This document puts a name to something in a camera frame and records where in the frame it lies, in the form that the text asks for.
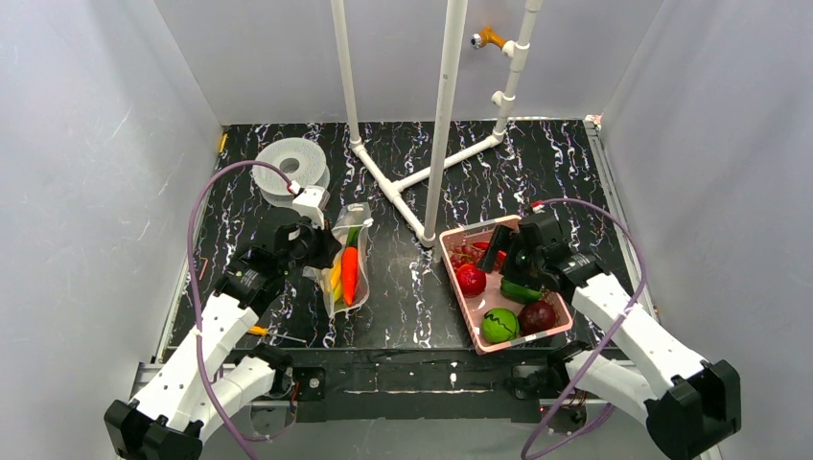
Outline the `orange toy carrot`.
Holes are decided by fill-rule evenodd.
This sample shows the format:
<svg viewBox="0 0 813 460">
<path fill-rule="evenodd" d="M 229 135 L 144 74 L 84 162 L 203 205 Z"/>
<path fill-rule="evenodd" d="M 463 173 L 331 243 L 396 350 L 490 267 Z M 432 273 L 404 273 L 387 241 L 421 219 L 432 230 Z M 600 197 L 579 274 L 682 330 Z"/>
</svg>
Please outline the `orange toy carrot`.
<svg viewBox="0 0 813 460">
<path fill-rule="evenodd" d="M 341 255 L 341 281 L 343 287 L 343 302 L 352 306 L 355 302 L 355 294 L 359 277 L 359 238 L 360 226 L 352 227 L 349 231 L 344 250 Z"/>
</svg>

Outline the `yellow toy banana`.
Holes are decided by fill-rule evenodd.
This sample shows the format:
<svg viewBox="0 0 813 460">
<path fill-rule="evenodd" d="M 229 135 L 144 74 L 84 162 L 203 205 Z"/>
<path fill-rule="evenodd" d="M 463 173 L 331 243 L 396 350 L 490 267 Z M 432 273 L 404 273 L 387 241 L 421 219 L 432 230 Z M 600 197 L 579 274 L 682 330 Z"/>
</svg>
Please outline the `yellow toy banana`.
<svg viewBox="0 0 813 460">
<path fill-rule="evenodd" d="M 343 296 L 343 287 L 341 281 L 341 266 L 335 265 L 330 272 L 330 288 L 332 300 L 334 303 L 338 302 Z"/>
</svg>

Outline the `clear dotted zip bag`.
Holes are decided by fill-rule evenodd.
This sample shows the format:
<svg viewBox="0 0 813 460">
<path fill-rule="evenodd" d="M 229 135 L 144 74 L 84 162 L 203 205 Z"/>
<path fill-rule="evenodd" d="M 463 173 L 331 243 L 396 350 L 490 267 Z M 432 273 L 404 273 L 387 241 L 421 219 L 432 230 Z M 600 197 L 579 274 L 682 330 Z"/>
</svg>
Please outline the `clear dotted zip bag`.
<svg viewBox="0 0 813 460">
<path fill-rule="evenodd" d="M 328 268 L 306 267 L 303 275 L 322 291 L 322 302 L 330 318 L 359 309 L 370 296 L 367 273 L 369 229 L 374 223 L 369 204 L 346 205 L 338 214 L 333 236 L 341 248 Z"/>
</svg>

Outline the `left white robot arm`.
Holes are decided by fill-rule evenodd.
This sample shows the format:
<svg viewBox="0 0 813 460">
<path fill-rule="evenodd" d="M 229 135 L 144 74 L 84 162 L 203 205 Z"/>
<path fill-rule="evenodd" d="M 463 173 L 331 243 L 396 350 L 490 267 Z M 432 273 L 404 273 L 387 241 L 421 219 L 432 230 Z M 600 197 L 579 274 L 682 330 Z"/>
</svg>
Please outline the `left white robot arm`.
<svg viewBox="0 0 813 460">
<path fill-rule="evenodd" d="M 340 244 L 324 213 L 312 206 L 274 207 L 261 238 L 236 253 L 214 284 L 200 317 L 171 358 L 129 401 L 104 415 L 122 459 L 198 459 L 232 415 L 280 387 L 291 358 L 261 344 L 221 378 L 215 375 L 237 342 L 282 293 L 291 274 L 329 268 Z"/>
</svg>

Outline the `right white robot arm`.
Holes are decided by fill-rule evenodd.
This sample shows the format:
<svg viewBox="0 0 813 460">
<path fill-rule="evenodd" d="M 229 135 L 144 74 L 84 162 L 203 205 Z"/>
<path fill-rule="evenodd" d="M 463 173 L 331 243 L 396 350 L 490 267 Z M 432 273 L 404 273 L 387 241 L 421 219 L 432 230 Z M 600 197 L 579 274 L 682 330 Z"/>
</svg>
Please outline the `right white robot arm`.
<svg viewBox="0 0 813 460">
<path fill-rule="evenodd" d="M 551 353 L 540 376 L 567 395 L 584 390 L 642 423 L 670 459 L 693 459 L 741 428 L 741 380 L 726 360 L 711 362 L 682 344 L 627 294 L 593 254 L 566 242 L 556 217 L 535 214 L 496 225 L 478 267 L 500 253 L 503 280 L 558 294 L 604 332 L 635 367 L 605 358 L 598 345 L 572 342 Z"/>
</svg>

